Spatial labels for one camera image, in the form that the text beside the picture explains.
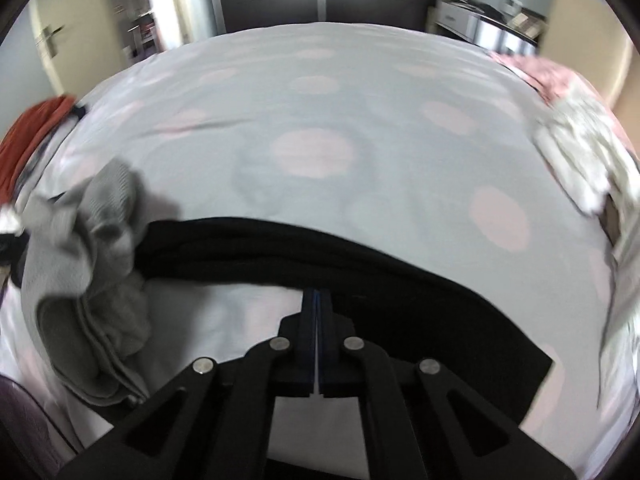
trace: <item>metal screw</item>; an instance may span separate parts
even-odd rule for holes
[[[347,350],[362,350],[364,348],[364,341],[355,336],[348,337],[343,344]]]
[[[424,359],[420,361],[420,371],[423,374],[435,375],[440,371],[440,363],[436,359]]]
[[[201,357],[193,362],[193,371],[200,375],[208,374],[213,370],[213,361],[208,357]]]
[[[286,350],[290,345],[291,343],[286,337],[274,337],[269,341],[269,346],[278,352]]]

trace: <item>beige door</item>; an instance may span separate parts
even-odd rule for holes
[[[82,98],[126,67],[110,0],[31,0],[31,25],[58,94]]]

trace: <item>white drawer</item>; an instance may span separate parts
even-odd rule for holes
[[[446,2],[438,2],[437,9],[436,23],[438,25],[459,34],[467,41],[474,40],[478,18],[473,12]]]

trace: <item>bed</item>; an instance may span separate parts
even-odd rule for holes
[[[88,114],[34,192],[57,196],[118,157],[142,180],[147,222],[257,218],[388,253],[478,292],[553,359],[521,428],[580,478],[628,430],[632,366],[620,365],[618,401],[598,403],[610,242],[530,142],[546,105],[483,51],[378,25],[284,25],[153,56],[82,101]],[[152,391],[197,357],[242,356],[301,299],[162,280],[146,292],[152,336],[137,365]],[[56,383],[11,285],[0,332],[0,371],[63,431],[88,446],[109,429]],[[354,399],[280,399],[270,456],[367,478],[357,421]]]

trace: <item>pink fabric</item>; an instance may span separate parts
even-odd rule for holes
[[[631,144],[625,129],[615,116],[613,111],[604,102],[604,99],[598,94],[596,89],[577,72],[570,68],[555,63],[550,59],[538,56],[507,56],[506,54],[496,54],[491,52],[489,56],[496,62],[507,68],[517,68],[520,70],[518,74],[524,81],[533,86],[540,94],[540,97],[547,105],[552,105],[557,99],[563,98],[569,88],[579,81],[584,87],[593,93],[594,96],[607,109],[609,117],[612,121],[612,130],[614,135],[622,142],[622,145],[634,155],[636,150]]]

